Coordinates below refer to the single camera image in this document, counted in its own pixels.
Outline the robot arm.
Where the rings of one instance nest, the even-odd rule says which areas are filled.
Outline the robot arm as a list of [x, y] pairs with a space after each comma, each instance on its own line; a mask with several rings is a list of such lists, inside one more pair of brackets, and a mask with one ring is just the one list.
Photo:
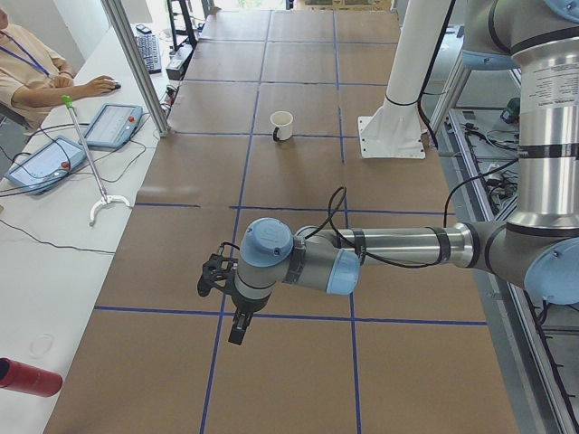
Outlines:
[[464, 55], [478, 69], [521, 69], [517, 208], [503, 222], [439, 228], [292, 232], [260, 218], [245, 232], [225, 289], [240, 344], [279, 282], [348, 295], [369, 260], [407, 269], [481, 269], [557, 305], [578, 300], [578, 4], [476, 1]]

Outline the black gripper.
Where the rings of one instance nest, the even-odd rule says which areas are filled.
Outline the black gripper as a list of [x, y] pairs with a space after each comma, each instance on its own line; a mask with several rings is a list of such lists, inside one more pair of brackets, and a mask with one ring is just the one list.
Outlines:
[[241, 345], [253, 314], [259, 312], [267, 305], [267, 298], [250, 299], [241, 295], [235, 295], [232, 296], [232, 301], [236, 310], [228, 342]]

